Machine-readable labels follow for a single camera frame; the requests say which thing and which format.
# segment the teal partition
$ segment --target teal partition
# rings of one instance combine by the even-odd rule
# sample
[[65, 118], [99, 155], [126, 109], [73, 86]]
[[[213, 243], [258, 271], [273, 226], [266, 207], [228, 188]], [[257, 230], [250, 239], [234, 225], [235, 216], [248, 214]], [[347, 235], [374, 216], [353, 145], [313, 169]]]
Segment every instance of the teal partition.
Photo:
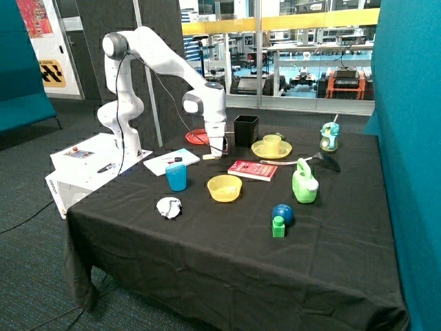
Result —
[[441, 3], [386, 0], [373, 51], [377, 134], [411, 330], [441, 330]]
[[0, 20], [0, 132], [55, 117], [39, 63], [15, 0], [2, 0]]

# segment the toy watering can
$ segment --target toy watering can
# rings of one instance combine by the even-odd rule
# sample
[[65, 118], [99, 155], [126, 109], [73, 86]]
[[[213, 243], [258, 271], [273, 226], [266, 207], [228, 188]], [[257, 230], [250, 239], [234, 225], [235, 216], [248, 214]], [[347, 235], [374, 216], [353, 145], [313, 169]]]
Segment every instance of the toy watering can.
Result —
[[336, 122], [326, 123], [322, 128], [320, 148], [327, 152], [336, 150], [338, 147], [338, 136], [340, 136], [340, 126]]
[[304, 159], [299, 159], [297, 170], [292, 175], [292, 190], [300, 203], [311, 203], [316, 199], [318, 182]]

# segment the white crumpled object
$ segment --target white crumpled object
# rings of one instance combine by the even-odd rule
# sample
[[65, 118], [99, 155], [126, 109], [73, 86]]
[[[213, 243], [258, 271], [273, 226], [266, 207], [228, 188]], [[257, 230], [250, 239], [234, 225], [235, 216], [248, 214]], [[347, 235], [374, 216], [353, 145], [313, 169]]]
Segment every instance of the white crumpled object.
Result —
[[181, 212], [181, 200], [177, 198], [162, 198], [156, 204], [156, 208], [164, 217], [173, 219]]

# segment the white box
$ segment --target white box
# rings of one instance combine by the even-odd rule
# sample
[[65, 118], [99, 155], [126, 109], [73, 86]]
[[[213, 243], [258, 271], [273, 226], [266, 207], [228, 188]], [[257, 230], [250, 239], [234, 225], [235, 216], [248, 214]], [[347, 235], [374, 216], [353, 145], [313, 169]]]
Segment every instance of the white box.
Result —
[[[124, 160], [121, 172], [126, 171], [151, 153], [151, 151], [143, 150], [139, 157]], [[50, 158], [55, 171], [49, 174], [45, 180], [61, 218], [65, 219], [68, 208], [118, 175], [122, 153], [115, 144], [113, 134], [100, 133], [51, 154]], [[98, 170], [109, 164], [114, 166], [107, 171], [98, 173]]]

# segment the yellow and black sign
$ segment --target yellow and black sign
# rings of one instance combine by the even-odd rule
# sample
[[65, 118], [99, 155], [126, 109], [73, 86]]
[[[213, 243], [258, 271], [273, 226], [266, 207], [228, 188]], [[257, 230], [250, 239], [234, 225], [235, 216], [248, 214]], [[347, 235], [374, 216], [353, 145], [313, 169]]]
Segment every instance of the yellow and black sign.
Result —
[[41, 78], [45, 88], [65, 88], [66, 80], [60, 63], [56, 60], [39, 61]]

